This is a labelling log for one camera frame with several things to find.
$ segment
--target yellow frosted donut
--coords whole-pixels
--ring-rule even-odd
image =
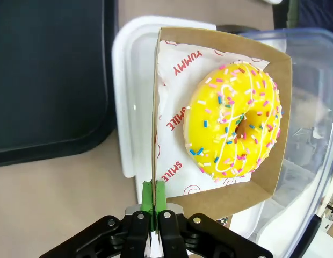
[[[211,72],[192,96],[185,114],[186,148],[214,179],[255,171],[280,133],[276,83],[247,62]]]

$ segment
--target screw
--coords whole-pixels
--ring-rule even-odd
[[[199,223],[201,222],[201,219],[198,218],[198,217],[193,218],[193,222],[194,222],[195,224],[199,224]]]
[[[114,226],[115,225],[115,221],[113,220],[113,219],[110,219],[110,220],[108,220],[108,226]]]
[[[171,217],[171,214],[170,214],[170,212],[165,212],[164,213],[164,217],[166,218],[166,219],[169,219],[170,217]]]

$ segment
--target brown table surface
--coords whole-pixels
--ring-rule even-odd
[[[120,26],[152,14],[273,27],[262,0],[119,0]],[[84,154],[1,167],[0,257],[39,257],[106,214],[122,218],[134,184],[122,174],[116,130]]]

